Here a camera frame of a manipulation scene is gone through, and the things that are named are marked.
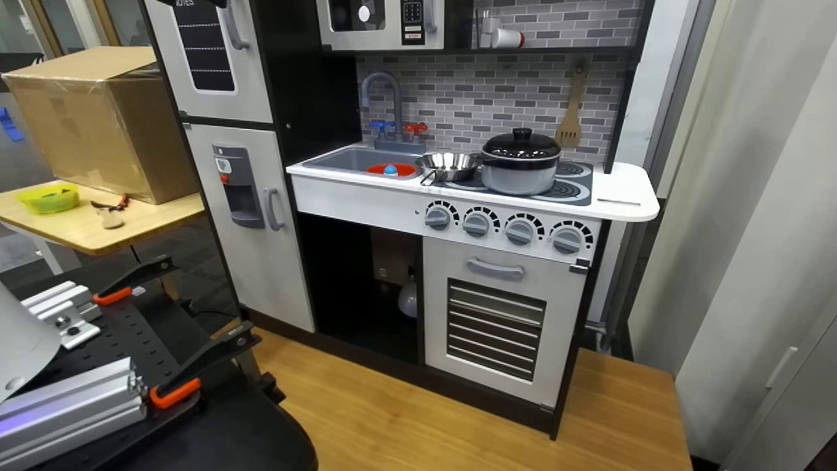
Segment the grey robot base cover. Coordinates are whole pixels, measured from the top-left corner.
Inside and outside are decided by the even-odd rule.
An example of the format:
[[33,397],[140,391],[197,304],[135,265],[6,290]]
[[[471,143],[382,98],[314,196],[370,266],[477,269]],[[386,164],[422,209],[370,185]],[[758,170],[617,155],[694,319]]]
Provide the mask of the grey robot base cover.
[[57,352],[57,329],[30,314],[0,282],[0,403],[26,387]]

